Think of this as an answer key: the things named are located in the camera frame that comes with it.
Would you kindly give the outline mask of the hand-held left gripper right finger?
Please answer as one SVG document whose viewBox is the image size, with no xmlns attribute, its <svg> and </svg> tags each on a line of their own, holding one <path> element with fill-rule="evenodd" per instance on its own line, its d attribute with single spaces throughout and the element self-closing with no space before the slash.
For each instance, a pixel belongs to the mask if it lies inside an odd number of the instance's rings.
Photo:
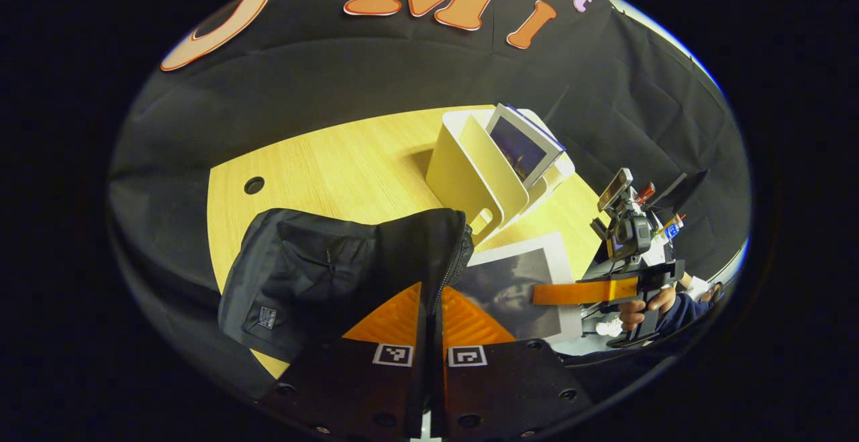
<svg viewBox="0 0 859 442">
<path fill-rule="evenodd" d="M 433 438 L 534 440 L 592 408 L 547 341 L 516 340 L 463 293 L 442 290 L 432 326 Z"/>
</svg>

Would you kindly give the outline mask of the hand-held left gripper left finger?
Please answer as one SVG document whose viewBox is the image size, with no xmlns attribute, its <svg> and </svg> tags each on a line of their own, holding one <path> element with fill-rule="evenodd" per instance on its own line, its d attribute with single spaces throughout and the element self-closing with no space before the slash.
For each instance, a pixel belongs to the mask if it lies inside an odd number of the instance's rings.
<svg viewBox="0 0 859 442">
<path fill-rule="evenodd" d="M 286 423 L 336 441 L 408 441 L 423 422 L 421 283 L 334 341 L 307 348 L 260 399 Z"/>
</svg>

